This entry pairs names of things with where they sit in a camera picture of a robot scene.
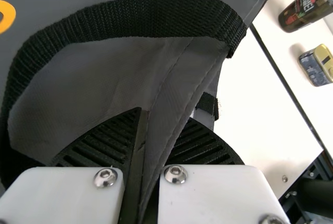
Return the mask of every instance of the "small metal can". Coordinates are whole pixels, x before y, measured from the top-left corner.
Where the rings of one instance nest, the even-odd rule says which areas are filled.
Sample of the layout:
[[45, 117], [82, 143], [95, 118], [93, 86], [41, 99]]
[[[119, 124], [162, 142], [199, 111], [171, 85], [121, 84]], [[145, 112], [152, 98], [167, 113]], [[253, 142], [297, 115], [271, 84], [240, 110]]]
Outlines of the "small metal can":
[[299, 63], [314, 86], [333, 83], [333, 56], [324, 44], [302, 54]]

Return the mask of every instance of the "gray fabric bag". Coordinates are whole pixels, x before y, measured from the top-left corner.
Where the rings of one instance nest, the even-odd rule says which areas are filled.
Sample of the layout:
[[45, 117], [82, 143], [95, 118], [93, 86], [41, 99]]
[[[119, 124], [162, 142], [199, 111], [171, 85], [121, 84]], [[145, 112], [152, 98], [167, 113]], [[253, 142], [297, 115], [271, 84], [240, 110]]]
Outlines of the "gray fabric bag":
[[213, 128], [213, 115], [195, 107], [204, 91], [216, 97], [223, 60], [266, 2], [6, 1], [17, 18], [0, 36], [2, 182], [49, 165], [88, 130], [140, 107], [147, 125], [139, 220], [190, 115]]

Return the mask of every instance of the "screw head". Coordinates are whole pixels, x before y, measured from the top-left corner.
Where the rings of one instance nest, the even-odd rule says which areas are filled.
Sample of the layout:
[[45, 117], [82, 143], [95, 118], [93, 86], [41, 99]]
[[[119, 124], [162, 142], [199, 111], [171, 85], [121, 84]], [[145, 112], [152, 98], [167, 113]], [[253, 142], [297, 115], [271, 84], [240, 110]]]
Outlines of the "screw head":
[[284, 183], [286, 183], [286, 182], [288, 181], [288, 177], [287, 177], [287, 176], [282, 176], [282, 181], [283, 181]]
[[94, 184], [98, 188], [112, 186], [118, 178], [117, 172], [112, 168], [104, 168], [97, 172], [94, 176]]
[[259, 224], [286, 224], [281, 218], [275, 215], [268, 215]]
[[171, 165], [164, 171], [164, 178], [172, 184], [182, 184], [187, 177], [187, 171], [179, 165]]

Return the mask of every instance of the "white table surface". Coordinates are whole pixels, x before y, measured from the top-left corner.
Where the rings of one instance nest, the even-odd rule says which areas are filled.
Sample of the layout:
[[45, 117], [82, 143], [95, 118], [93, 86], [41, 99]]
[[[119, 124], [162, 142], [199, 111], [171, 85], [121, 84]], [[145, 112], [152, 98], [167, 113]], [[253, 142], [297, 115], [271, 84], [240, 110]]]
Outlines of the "white table surface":
[[246, 165], [259, 168], [280, 198], [322, 148], [250, 30], [224, 61], [217, 98], [214, 132]]
[[324, 20], [298, 30], [285, 33], [277, 18], [294, 0], [269, 0], [253, 24], [272, 55], [291, 90], [301, 104], [313, 127], [333, 155], [333, 84], [315, 87], [300, 68], [297, 58], [320, 44], [333, 51], [333, 35]]

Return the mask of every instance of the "black cylindrical bottle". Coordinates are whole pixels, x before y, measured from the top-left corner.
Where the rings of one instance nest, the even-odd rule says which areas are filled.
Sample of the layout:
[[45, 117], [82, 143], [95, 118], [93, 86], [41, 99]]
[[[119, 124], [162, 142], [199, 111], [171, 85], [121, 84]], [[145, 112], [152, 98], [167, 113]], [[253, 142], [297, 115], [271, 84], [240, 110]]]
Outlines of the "black cylindrical bottle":
[[295, 0], [279, 15], [282, 29], [299, 30], [333, 13], [333, 0]]

